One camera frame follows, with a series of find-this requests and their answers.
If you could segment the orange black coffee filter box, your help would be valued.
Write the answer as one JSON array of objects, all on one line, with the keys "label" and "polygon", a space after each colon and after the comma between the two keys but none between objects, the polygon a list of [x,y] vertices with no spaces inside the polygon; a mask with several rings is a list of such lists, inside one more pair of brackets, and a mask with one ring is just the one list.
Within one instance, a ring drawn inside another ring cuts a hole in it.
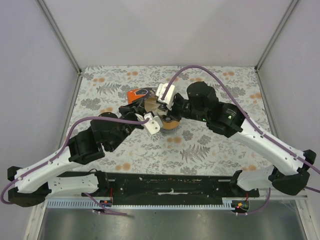
[{"label": "orange black coffee filter box", "polygon": [[144,116],[145,114],[149,113],[149,112],[146,112],[145,110],[145,100],[148,98],[157,98],[155,88],[144,87],[144,88],[136,88],[128,91],[127,92],[128,105],[126,106],[127,110],[130,112],[139,114],[141,116]]}]

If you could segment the clear glass coffee server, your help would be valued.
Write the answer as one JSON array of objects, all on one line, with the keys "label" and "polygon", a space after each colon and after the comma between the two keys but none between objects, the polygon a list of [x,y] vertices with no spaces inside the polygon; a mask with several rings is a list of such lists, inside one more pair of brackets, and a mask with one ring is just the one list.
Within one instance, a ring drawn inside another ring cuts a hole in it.
[{"label": "clear glass coffee server", "polygon": [[175,127],[175,128],[172,128],[172,129],[162,128],[162,129],[161,129],[161,132],[162,132],[163,134],[166,134],[166,135],[171,135],[171,134],[176,133],[178,129],[179,129],[178,127]]}]

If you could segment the cream paper coffee filter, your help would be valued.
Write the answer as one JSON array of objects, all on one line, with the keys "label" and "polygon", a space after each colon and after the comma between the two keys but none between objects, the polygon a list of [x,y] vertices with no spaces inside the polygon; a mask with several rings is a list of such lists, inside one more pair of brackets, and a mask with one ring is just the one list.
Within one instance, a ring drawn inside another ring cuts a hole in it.
[{"label": "cream paper coffee filter", "polygon": [[166,112],[159,109],[159,107],[160,104],[157,102],[156,97],[150,97],[144,101],[144,109],[146,112],[153,112],[154,114],[158,114],[159,116],[164,116]]}]

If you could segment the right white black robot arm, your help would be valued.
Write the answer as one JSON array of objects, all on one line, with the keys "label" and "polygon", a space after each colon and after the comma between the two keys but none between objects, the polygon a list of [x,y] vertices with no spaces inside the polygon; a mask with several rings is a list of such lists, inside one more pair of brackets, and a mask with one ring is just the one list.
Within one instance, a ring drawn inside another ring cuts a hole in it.
[{"label": "right white black robot arm", "polygon": [[194,82],[187,88],[188,98],[176,92],[175,86],[164,84],[157,90],[158,101],[165,104],[167,115],[176,121],[182,118],[205,122],[214,133],[237,141],[260,154],[271,166],[238,170],[229,184],[235,197],[253,189],[275,188],[295,196],[309,181],[308,172],[316,158],[312,150],[297,150],[256,125],[235,104],[220,102],[215,89],[205,82]]}]

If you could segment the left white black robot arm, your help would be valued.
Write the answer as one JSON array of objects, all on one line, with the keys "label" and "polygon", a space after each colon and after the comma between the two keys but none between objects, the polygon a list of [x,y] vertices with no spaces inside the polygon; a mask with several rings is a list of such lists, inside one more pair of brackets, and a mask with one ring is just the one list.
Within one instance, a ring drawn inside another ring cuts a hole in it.
[{"label": "left white black robot arm", "polygon": [[89,121],[90,126],[75,136],[68,134],[61,148],[39,162],[25,168],[10,167],[10,183],[2,190],[0,200],[6,205],[28,208],[58,194],[108,196],[111,188],[106,173],[78,175],[71,171],[102,159],[135,129],[148,129],[154,123],[154,115],[146,112],[143,104],[122,106],[119,111],[120,117],[105,112],[76,121],[71,132],[82,122]]}]

